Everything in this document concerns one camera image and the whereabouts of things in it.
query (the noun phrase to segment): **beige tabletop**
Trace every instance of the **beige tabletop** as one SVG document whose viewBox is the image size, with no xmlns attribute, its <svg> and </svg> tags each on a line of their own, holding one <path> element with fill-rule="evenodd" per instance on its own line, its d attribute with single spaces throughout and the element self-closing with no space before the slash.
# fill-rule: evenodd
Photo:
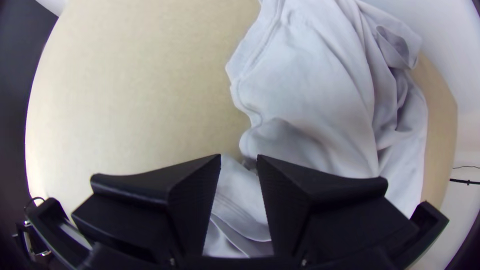
<svg viewBox="0 0 480 270">
<path fill-rule="evenodd" d="M 206 156 L 240 159 L 250 123 L 230 97 L 225 64 L 258 0 L 71 0 L 42 54 L 25 149 L 32 196 L 69 214 L 94 173 L 135 174 Z M 429 107 L 423 198 L 439 206 L 452 167 L 456 105 L 420 58 Z"/>
</svg>

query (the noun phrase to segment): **white fabric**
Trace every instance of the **white fabric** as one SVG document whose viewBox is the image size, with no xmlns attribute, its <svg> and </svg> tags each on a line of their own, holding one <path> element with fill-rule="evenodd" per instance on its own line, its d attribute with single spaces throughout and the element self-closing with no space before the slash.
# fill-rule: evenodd
<svg viewBox="0 0 480 270">
<path fill-rule="evenodd" d="M 222 157 L 208 234 L 220 230 L 242 256 L 271 254 L 262 248 L 270 234 L 259 180 L 247 169 L 259 154 L 349 178 L 380 175 L 386 197 L 411 216 L 428 112 L 406 70 L 420 45 L 405 24 L 361 1 L 263 0 L 226 65 L 251 128 L 240 139 L 245 166 Z"/>
</svg>

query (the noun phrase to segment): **white cloth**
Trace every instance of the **white cloth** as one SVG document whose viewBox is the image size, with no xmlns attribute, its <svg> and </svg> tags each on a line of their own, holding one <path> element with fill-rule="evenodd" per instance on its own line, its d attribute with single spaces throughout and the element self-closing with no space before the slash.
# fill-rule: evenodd
<svg viewBox="0 0 480 270">
<path fill-rule="evenodd" d="M 209 236 L 218 229 L 245 257 L 271 254 L 259 180 L 247 169 L 258 154 L 349 178 L 382 176 L 386 198 L 410 217 L 427 135 L 426 101 L 406 71 L 419 36 L 358 0 L 261 5 L 226 65 L 251 128 L 240 139 L 245 166 L 222 157 Z M 231 256 L 225 246 L 205 254 Z"/>
</svg>

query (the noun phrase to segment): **black mount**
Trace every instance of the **black mount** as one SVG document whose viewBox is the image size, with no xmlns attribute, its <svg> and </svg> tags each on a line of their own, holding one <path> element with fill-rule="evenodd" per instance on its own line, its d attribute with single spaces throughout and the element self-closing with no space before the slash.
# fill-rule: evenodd
<svg viewBox="0 0 480 270">
<path fill-rule="evenodd" d="M 274 256 L 202 256 L 220 173 L 219 154 L 128 176 L 95 174 L 93 195 L 71 217 L 72 238 L 49 198 L 27 218 L 50 250 L 81 270 L 405 269 L 448 219 L 428 202 L 407 219 L 381 177 L 350 179 L 259 155 L 257 170 Z"/>
</svg>

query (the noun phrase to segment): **wire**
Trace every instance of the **wire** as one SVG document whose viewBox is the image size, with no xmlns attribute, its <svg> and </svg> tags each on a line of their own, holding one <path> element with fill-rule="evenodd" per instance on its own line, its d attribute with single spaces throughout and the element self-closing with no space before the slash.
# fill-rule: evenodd
<svg viewBox="0 0 480 270">
<path fill-rule="evenodd" d="M 27 208 L 28 208 L 35 200 L 42 200 L 43 202 L 45 202 L 45 199 L 42 198 L 42 197 L 34 197 L 34 198 L 31 198 L 31 199 L 25 204 L 25 206 L 23 207 L 23 213 L 24 213 L 25 215 L 27 215 Z"/>
<path fill-rule="evenodd" d="M 460 168 L 476 168 L 476 169 L 480 169 L 480 167 L 477 167 L 477 166 L 460 166 L 460 167 L 454 167 L 454 169 L 460 169 Z"/>
<path fill-rule="evenodd" d="M 475 169 L 480 169 L 480 167 L 478 167 L 478 166 L 468 166 L 468 165 L 464 165 L 464 166 L 460 166 L 460 167 L 454 167 L 453 169 L 460 169 L 460 168 L 475 168 Z M 470 181 L 470 180 L 450 179 L 450 181 L 451 181 L 451 182 L 457 182 L 457 183 L 466 184 L 467 186 L 469 186 L 470 184 L 472 184 L 472 185 L 480 185 L 480 182 L 475 182 L 475 181 Z"/>
<path fill-rule="evenodd" d="M 480 182 L 475 182 L 475 181 L 470 181 L 470 180 L 459 180 L 459 179 L 450 179 L 451 182 L 457 182 L 457 183 L 462 183 L 466 184 L 469 186 L 470 184 L 472 185 L 480 185 Z"/>
</svg>

